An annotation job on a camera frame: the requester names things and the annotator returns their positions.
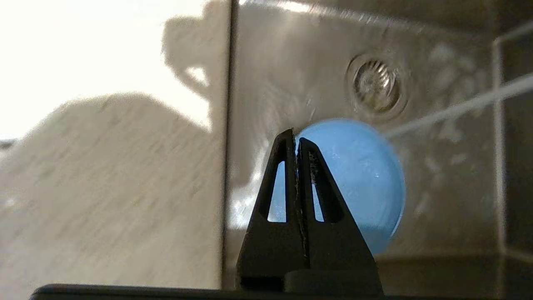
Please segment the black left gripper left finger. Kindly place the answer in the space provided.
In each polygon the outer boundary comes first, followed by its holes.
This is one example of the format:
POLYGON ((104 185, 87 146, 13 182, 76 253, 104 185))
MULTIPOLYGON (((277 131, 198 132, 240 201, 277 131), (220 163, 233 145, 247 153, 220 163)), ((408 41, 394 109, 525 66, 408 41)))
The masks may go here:
POLYGON ((295 138, 292 129, 274 139, 237 261, 241 290, 282 292, 285 275, 306 266, 295 138), (278 165, 284 163, 285 222, 270 222, 278 165))

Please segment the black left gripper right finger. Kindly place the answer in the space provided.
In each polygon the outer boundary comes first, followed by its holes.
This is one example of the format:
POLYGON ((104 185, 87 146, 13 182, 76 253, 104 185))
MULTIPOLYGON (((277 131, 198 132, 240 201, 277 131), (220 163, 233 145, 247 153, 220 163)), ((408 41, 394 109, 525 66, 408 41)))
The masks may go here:
POLYGON ((318 146, 299 139, 299 202, 305 294, 383 294, 378 268, 318 146))

